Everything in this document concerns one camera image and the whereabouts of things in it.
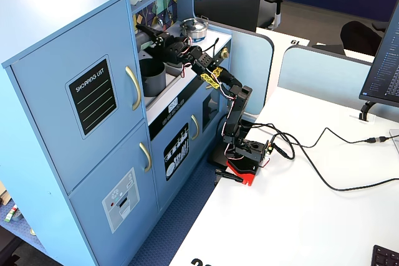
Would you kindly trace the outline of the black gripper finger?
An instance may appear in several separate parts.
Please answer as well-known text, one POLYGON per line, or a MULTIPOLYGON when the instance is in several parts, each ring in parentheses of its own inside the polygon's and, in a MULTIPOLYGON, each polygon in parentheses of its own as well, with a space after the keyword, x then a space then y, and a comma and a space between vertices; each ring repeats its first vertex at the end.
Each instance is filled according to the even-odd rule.
POLYGON ((145 49, 145 52, 147 54, 149 54, 150 56, 165 56, 166 55, 165 47, 163 47, 162 45, 148 46, 145 49))
POLYGON ((137 25, 138 33, 136 34, 136 40, 139 42, 154 41, 160 34, 163 33, 162 28, 158 25, 155 27, 139 24, 137 25))

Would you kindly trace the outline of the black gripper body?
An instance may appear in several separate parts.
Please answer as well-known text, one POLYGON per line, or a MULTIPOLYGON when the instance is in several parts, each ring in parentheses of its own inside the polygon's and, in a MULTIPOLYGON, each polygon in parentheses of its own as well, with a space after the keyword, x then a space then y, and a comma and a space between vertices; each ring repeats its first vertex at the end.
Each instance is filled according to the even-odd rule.
POLYGON ((190 36, 175 37, 169 33, 162 33, 156 38, 156 45, 165 47, 165 56, 156 58, 169 64, 193 63, 203 55, 201 47, 193 45, 190 36))

